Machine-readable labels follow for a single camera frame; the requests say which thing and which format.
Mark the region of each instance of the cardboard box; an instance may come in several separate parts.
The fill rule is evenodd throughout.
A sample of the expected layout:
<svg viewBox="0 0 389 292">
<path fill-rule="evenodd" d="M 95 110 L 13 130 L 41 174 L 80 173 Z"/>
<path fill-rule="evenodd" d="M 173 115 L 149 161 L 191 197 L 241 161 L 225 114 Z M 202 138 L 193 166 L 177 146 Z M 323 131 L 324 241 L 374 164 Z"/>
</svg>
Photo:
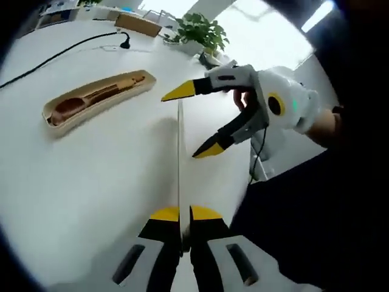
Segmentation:
<svg viewBox="0 0 389 292">
<path fill-rule="evenodd" d="M 120 15 L 119 11 L 110 11 L 108 12 L 107 20 L 117 21 L 119 15 Z"/>
<path fill-rule="evenodd" d="M 115 26 L 124 29 L 134 30 L 136 32 L 144 33 L 149 37 L 155 38 L 161 30 L 161 26 L 143 18 L 136 18 L 129 14 L 121 13 L 116 20 Z"/>
</svg>

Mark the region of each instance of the black cable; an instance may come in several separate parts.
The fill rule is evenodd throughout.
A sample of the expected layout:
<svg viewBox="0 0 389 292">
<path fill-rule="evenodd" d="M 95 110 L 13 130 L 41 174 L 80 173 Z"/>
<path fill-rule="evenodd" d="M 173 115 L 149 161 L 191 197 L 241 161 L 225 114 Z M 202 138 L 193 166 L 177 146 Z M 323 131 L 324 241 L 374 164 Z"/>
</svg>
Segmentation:
<svg viewBox="0 0 389 292">
<path fill-rule="evenodd" d="M 36 70 L 38 70 L 40 67 L 44 66 L 45 64 L 47 64 L 47 63 L 50 62 L 51 60 L 53 60 L 53 59 L 57 58 L 58 56 L 62 55 L 63 53 L 66 53 L 67 51 L 73 49 L 74 47 L 78 46 L 79 44 L 83 44 L 83 43 L 85 43 L 85 42 L 87 42 L 87 41 L 94 40 L 95 38 L 106 37 L 106 36 L 108 36 L 108 35 L 116 35 L 116 34 L 118 34 L 118 33 L 122 33 L 122 34 L 124 34 L 124 35 L 127 36 L 127 39 L 120 45 L 120 47 L 123 47 L 123 48 L 125 48 L 125 49 L 129 48 L 129 35 L 128 35 L 128 33 L 126 33 L 126 32 L 110 32 L 110 33 L 104 33 L 104 34 L 102 34 L 102 35 L 92 36 L 91 38 L 87 38 L 87 39 L 85 39 L 85 40 L 83 40 L 83 41 L 79 41 L 77 44 L 74 44 L 73 46 L 70 46 L 70 47 L 68 47 L 67 49 L 65 49 L 65 50 L 63 50 L 63 51 L 61 51 L 61 52 L 55 54 L 53 57 L 48 58 L 46 61 L 44 61 L 44 62 L 42 62 L 41 64 L 39 64 L 37 67 L 35 67 L 35 68 L 31 69 L 31 70 L 28 70 L 27 72 L 25 72 L 25 73 L 23 73 L 23 74 L 21 74 L 21 75 L 15 77 L 14 79 L 11 79 L 10 81 L 5 82 L 4 84 L 0 85 L 0 89 L 6 87 L 7 85 L 9 85 L 9 84 L 11 84 L 11 83 L 14 83 L 14 82 L 18 81 L 19 79 L 24 78 L 24 77 L 27 76 L 27 75 L 30 75 L 31 73 L 34 73 L 34 72 L 35 72 Z"/>
<path fill-rule="evenodd" d="M 262 140 L 261 148 L 260 148 L 260 150 L 256 153 L 256 160 L 255 160 L 254 165 L 253 165 L 252 173 L 255 173 L 256 162 L 258 161 L 258 159 L 260 159 L 260 154 L 261 154 L 261 152 L 262 152 L 263 147 L 265 146 L 266 131 L 267 131 L 267 127 L 265 128 L 265 130 L 264 130 L 264 132 L 263 132 L 263 140 Z M 251 183 L 252 183 L 253 180 L 254 180 L 254 176 L 253 176 L 252 174 L 250 174 L 250 175 L 251 175 L 251 180 L 250 180 L 250 182 L 249 182 L 249 185 L 251 185 Z"/>
</svg>

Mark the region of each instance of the human hand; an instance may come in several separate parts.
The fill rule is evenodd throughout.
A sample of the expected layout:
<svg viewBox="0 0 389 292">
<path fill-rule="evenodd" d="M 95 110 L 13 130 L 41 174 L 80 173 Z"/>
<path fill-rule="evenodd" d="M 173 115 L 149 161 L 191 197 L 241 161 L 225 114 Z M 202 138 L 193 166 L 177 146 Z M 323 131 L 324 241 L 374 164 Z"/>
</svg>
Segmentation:
<svg viewBox="0 0 389 292">
<path fill-rule="evenodd" d="M 233 101 L 235 102 L 236 106 L 239 108 L 240 111 L 242 111 L 246 105 L 249 98 L 249 92 L 241 92 L 237 89 L 233 91 Z"/>
</svg>

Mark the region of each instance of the white table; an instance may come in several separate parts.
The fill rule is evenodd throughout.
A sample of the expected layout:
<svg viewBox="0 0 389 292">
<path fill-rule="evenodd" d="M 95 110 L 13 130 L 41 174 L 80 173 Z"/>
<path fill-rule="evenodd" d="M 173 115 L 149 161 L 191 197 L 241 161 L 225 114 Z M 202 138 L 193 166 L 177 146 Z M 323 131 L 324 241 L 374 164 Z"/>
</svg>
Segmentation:
<svg viewBox="0 0 389 292">
<path fill-rule="evenodd" d="M 112 31 L 113 24 L 97 21 L 36 30 L 15 43 L 0 83 L 77 41 Z M 99 38 L 0 92 L 1 224 L 19 258 L 44 286 L 84 275 L 92 259 L 118 238 L 136 236 L 154 210 L 177 205 L 177 102 L 161 103 L 160 98 L 183 81 L 202 77 L 204 68 L 158 37 L 128 33 L 131 50 L 100 48 L 112 49 L 123 35 Z M 47 135 L 41 117 L 47 101 L 138 69 L 157 78 L 151 91 L 61 139 Z M 237 114 L 231 96 L 223 93 L 184 100 L 188 155 Z M 246 142 L 212 158 L 188 157 L 182 195 L 222 213 L 229 224 L 246 190 L 249 151 Z M 189 265 L 188 257 L 184 262 Z M 174 289 L 183 291 L 186 285 L 190 291 L 190 271 L 190 266 L 179 269 Z"/>
</svg>

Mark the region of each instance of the wooden spoon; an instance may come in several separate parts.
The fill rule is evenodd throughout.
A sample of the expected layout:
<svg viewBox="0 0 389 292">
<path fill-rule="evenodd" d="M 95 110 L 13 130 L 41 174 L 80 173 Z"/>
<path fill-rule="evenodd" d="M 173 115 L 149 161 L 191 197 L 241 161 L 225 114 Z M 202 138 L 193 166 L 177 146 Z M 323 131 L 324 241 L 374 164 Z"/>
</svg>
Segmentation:
<svg viewBox="0 0 389 292">
<path fill-rule="evenodd" d="M 114 85 L 96 90 L 84 97 L 72 97 L 70 99 L 66 99 L 54 108 L 49 118 L 49 122 L 58 126 L 65 120 L 68 120 L 91 105 L 137 86 L 137 83 L 143 81 L 144 79 L 144 76 L 135 76 L 131 79 L 120 81 Z"/>
</svg>

